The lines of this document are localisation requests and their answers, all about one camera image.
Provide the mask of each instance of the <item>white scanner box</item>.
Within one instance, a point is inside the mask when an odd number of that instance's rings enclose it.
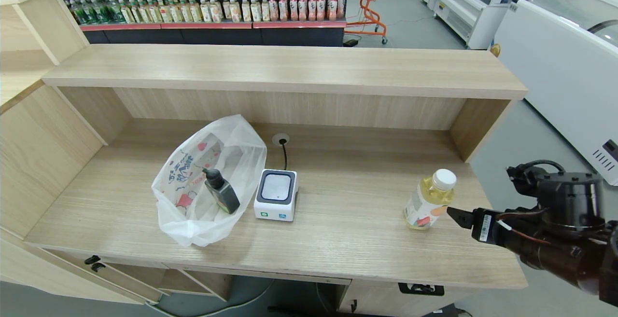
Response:
[[[287,170],[262,170],[260,185],[255,194],[253,209],[256,218],[263,220],[294,220],[298,181],[296,172]]]

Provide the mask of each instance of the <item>floor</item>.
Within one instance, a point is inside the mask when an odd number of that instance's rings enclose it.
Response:
[[[353,15],[354,0],[349,2]],[[377,0],[373,7],[388,26],[389,42],[382,46],[379,36],[363,36],[360,47],[450,48],[464,45],[450,29],[432,14],[420,0]],[[527,102],[519,102],[505,117],[479,154],[472,161],[481,185],[495,209],[531,207],[531,198],[515,192],[503,173],[504,167],[534,159],[558,161],[567,170],[588,171],[590,168],[563,139],[554,132]],[[605,216],[618,219],[618,189],[604,186]],[[616,315],[616,308],[586,295],[558,278],[522,266],[529,286],[521,290],[486,290],[457,303],[474,317],[571,317],[581,315]],[[237,304],[258,295],[270,283],[269,279],[238,277],[234,281],[229,304]],[[329,311],[333,306],[333,287],[320,285],[320,293]],[[225,306],[218,299],[174,294],[161,300],[161,308],[181,316],[194,316]],[[269,306],[287,306],[308,315],[327,315],[318,300],[315,284],[277,280],[256,302],[228,310],[218,317],[289,316],[269,313]],[[24,286],[0,284],[0,315],[2,317],[162,317],[147,306],[58,297]]]

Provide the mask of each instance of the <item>drawer handle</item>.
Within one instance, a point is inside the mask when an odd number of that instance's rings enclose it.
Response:
[[[99,258],[98,255],[93,255],[90,258],[84,260],[84,264],[86,265],[91,265],[91,264],[95,264],[96,262],[98,262],[99,260],[101,260],[101,258]]]
[[[92,269],[92,271],[94,271],[95,273],[98,273],[99,270],[102,268],[106,268],[106,266],[101,262],[96,262],[95,264],[92,264],[92,266],[90,267],[90,269]]]
[[[431,284],[413,284],[410,288],[407,283],[399,283],[399,291],[403,294],[444,296],[444,286],[431,286]]]

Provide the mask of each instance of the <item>plastic bag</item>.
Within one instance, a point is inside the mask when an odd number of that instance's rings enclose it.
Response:
[[[207,246],[230,234],[247,209],[267,159],[267,147],[240,115],[214,121],[184,141],[152,184],[159,228],[179,244]],[[227,214],[204,185],[202,169],[218,169],[240,207]]]

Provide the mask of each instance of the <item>white bottle cap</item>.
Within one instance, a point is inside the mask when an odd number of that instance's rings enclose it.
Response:
[[[440,190],[451,190],[457,183],[457,176],[450,170],[439,169],[433,174],[433,185]]]

